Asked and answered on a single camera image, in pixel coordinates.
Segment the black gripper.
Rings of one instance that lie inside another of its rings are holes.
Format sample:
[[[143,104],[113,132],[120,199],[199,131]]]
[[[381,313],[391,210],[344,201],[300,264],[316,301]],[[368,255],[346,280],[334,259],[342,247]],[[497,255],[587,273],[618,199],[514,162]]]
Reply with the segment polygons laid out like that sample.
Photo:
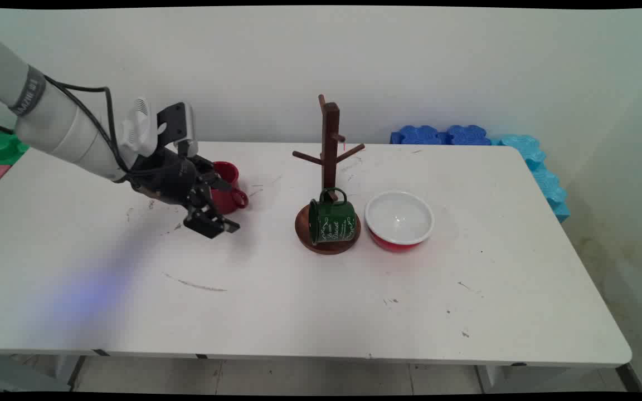
[[[160,202],[183,206],[187,216],[183,225],[202,236],[214,239],[224,232],[240,229],[212,201],[211,189],[231,192],[232,185],[216,171],[213,162],[194,155],[179,157],[168,148],[158,148],[151,157],[138,157],[134,170],[152,170],[153,174],[130,178],[132,190]]]

